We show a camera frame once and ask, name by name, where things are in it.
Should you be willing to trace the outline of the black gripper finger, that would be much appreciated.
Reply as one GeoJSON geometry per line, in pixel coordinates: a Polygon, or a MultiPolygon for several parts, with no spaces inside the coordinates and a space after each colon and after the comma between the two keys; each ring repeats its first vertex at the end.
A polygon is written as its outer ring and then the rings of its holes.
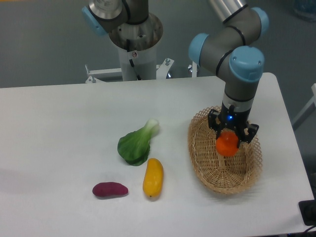
{"type": "Polygon", "coordinates": [[[208,114],[208,127],[216,132],[216,140],[220,137],[223,130],[221,114],[216,109],[211,109],[208,114]]]}
{"type": "Polygon", "coordinates": [[[259,125],[254,123],[245,123],[236,128],[236,135],[238,137],[237,148],[241,143],[250,143],[259,130],[259,125]]]}

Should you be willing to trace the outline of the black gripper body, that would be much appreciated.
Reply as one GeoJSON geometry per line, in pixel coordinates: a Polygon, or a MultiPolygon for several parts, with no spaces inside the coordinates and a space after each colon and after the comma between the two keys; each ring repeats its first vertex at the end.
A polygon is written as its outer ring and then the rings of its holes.
{"type": "Polygon", "coordinates": [[[224,102],[222,102],[222,107],[219,114],[220,127],[218,134],[220,134],[223,129],[227,128],[234,131],[236,134],[244,135],[244,130],[247,128],[250,110],[236,112],[235,109],[231,111],[229,107],[229,104],[226,105],[224,102]]]}

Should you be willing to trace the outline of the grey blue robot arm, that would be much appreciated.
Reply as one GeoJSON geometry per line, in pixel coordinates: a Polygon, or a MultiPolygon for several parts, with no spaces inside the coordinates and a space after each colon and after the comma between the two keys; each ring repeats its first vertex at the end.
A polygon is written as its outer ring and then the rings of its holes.
{"type": "MultiPolygon", "coordinates": [[[[267,31],[269,18],[244,0],[212,0],[210,5],[224,28],[215,36],[196,35],[188,49],[194,63],[225,82],[222,109],[210,111],[208,126],[217,136],[229,129],[238,143],[250,143],[259,127],[248,116],[265,63],[251,44],[267,31]]],[[[108,35],[122,52],[124,80],[157,78],[156,56],[150,51],[161,40],[163,27],[146,0],[91,0],[82,14],[96,34],[108,35]]]]}

